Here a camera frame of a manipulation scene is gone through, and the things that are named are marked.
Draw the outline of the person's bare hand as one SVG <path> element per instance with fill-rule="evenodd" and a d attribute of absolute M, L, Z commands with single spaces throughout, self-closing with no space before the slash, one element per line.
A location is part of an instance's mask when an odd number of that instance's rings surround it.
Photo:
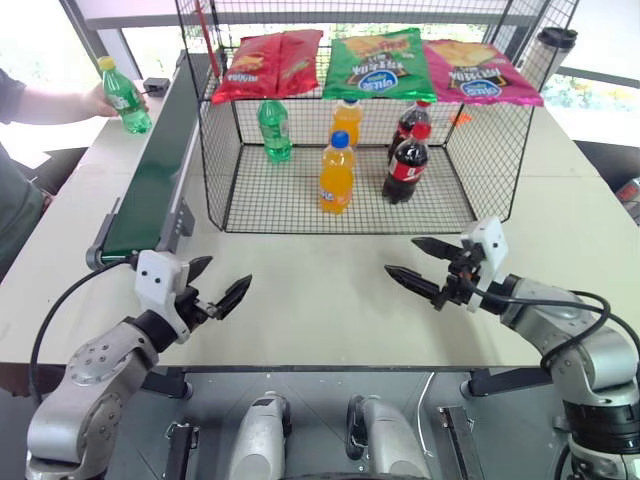
<path fill-rule="evenodd" d="M 80 95 L 80 119 L 93 117 L 118 117 L 119 113 L 111 105 L 101 83 Z"/>

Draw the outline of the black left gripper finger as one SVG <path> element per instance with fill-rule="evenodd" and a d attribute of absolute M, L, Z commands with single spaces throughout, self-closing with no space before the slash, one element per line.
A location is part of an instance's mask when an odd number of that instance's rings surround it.
<path fill-rule="evenodd" d="M 208 267 L 213 260 L 212 256 L 196 257 L 188 262 L 187 285 L 190 286 Z"/>
<path fill-rule="evenodd" d="M 213 317 L 225 319 L 243 300 L 252 281 L 252 275 L 246 275 L 235 281 L 221 300 L 214 304 Z"/>

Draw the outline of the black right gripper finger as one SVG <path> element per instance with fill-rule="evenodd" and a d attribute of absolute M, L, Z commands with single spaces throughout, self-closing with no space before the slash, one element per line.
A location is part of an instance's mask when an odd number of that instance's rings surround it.
<path fill-rule="evenodd" d="M 455 260 L 463 249 L 434 237 L 416 237 L 411 242 L 422 252 L 441 260 Z"/>
<path fill-rule="evenodd" d="M 429 300 L 436 301 L 441 296 L 440 287 L 426 280 L 419 273 L 397 265 L 385 265 L 386 273 L 405 289 Z"/>

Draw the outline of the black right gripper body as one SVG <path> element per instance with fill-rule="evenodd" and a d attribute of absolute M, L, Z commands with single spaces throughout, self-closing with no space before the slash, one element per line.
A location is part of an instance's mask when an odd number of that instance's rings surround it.
<path fill-rule="evenodd" d="M 462 248 L 445 244 L 436 249 L 435 256 L 439 259 L 449 260 L 450 263 L 444 286 L 431 300 L 434 308 L 441 311 L 447 302 L 456 305 L 469 305 L 473 288 L 478 279 L 475 271 L 479 269 L 483 260 L 482 246 L 474 244 L 471 248 Z"/>

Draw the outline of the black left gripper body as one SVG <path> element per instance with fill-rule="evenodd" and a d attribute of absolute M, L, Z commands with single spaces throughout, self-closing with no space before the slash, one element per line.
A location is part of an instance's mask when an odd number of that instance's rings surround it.
<path fill-rule="evenodd" d="M 211 302 L 201 301 L 199 290 L 192 286 L 187 286 L 181 294 L 176 296 L 174 306 L 189 334 L 209 319 L 217 318 L 217 307 Z"/>

